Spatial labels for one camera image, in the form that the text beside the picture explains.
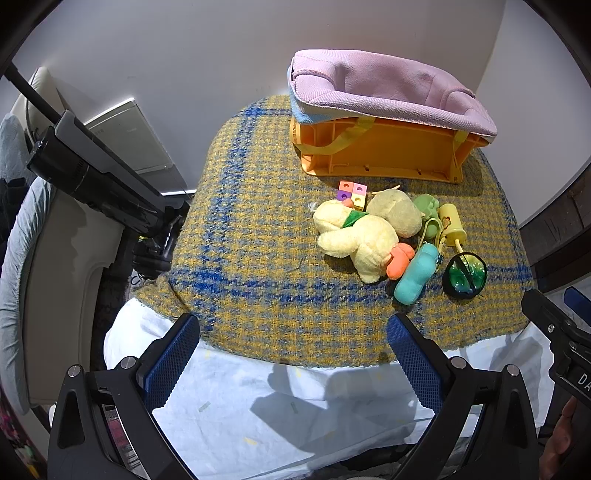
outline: yellow plush bunny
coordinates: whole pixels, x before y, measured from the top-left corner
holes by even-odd
[[[314,213],[320,232],[318,246],[331,257],[351,257],[364,283],[373,283],[388,274],[402,276],[414,250],[398,243],[398,235],[386,220],[358,212],[338,200],[322,203]]]

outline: yellow and blue plaid blanket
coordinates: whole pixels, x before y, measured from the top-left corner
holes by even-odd
[[[532,287],[515,217],[488,162],[474,150],[460,185],[348,179],[368,191],[397,184],[411,197],[430,193],[457,206],[465,250],[488,265],[482,296],[447,297],[441,274],[412,307],[394,285],[361,282],[349,258],[324,256],[310,202],[335,197],[338,178],[311,177],[290,142],[287,96],[255,102],[230,119],[210,147],[169,273],[136,297],[172,319],[191,311],[202,338],[240,355],[292,365],[341,367],[388,362],[387,319],[404,311],[443,349],[516,332],[527,324],[520,299]]]

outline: screw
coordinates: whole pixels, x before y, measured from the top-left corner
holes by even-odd
[[[126,356],[122,361],[121,361],[121,368],[125,368],[126,370],[128,368],[131,368],[132,366],[135,365],[135,358],[132,356]]]
[[[76,375],[78,375],[80,373],[80,371],[81,371],[80,365],[72,365],[68,369],[68,376],[74,378]]]
[[[517,377],[521,373],[519,367],[513,364],[507,365],[507,371],[509,372],[509,375],[513,375],[514,377]]]
[[[452,358],[452,365],[456,368],[466,368],[467,362],[461,356],[455,356]]]

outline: purple block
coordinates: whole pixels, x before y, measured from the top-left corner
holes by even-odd
[[[363,185],[362,183],[353,183],[353,193],[364,196],[367,195],[367,191],[368,188],[366,185]]]
[[[344,190],[338,190],[336,193],[336,199],[340,200],[341,202],[346,199],[351,198],[351,192],[346,192]]]

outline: white wall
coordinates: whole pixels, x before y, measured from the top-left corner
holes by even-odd
[[[47,66],[82,121],[135,97],[189,187],[219,127],[286,92],[303,48],[357,48],[441,67],[476,89],[504,0],[64,0],[14,63]],[[0,112],[17,93],[0,80]]]
[[[591,89],[551,27],[507,0],[476,96],[499,129],[484,153],[523,225],[587,166]]]

